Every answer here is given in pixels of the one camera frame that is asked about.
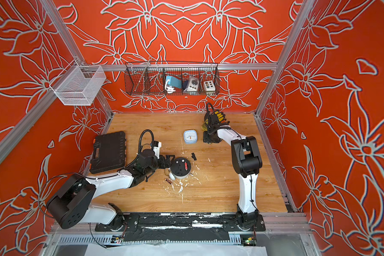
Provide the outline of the white twin-bell alarm clock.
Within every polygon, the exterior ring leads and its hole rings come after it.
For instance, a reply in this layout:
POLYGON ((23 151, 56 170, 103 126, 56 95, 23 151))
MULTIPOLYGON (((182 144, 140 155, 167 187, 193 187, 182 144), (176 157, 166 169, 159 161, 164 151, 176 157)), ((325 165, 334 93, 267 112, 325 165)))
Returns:
POLYGON ((189 176, 191 170, 192 165, 187 158, 177 157, 171 164, 169 177, 171 180, 185 179, 189 176), (185 170, 185 162, 188 164, 188 171, 185 170))

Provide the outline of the light blue square alarm clock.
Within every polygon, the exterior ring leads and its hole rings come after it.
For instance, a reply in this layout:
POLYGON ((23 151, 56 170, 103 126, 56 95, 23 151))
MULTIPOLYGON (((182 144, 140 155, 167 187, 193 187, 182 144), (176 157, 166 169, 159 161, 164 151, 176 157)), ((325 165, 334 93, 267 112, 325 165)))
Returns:
POLYGON ((183 139, 186 144, 195 144, 198 141, 198 134, 195 130, 186 130, 183 133, 183 139))

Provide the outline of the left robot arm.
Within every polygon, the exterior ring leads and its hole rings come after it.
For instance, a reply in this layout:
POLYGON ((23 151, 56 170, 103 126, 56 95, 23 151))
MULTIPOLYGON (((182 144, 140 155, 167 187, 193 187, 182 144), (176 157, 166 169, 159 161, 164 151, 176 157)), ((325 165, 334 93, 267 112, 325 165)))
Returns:
POLYGON ((146 133, 153 134, 150 129, 141 133, 136 156, 128 164, 124 162, 127 149, 124 132, 96 137, 93 150, 100 150, 100 155, 93 155, 91 164, 95 170, 89 176, 73 173, 46 204, 46 209, 62 229, 80 223, 102 225, 112 231, 128 226, 118 206, 98 204, 93 200, 113 191, 133 188, 147 182, 157 170, 171 167, 175 156, 162 155, 162 144, 153 135, 146 147, 142 145, 146 133))

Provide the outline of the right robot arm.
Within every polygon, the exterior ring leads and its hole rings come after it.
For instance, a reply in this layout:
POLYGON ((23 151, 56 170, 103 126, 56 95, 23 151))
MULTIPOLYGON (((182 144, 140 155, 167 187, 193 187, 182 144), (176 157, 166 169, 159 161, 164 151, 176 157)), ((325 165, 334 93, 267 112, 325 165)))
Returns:
POLYGON ((231 148, 231 162, 239 176, 240 196, 237 212, 233 219, 241 230, 255 228, 259 210, 256 203, 256 186, 262 158, 254 136, 246 137, 230 126, 224 112, 218 111, 211 103, 206 104, 203 141, 207 144, 226 142, 231 148))

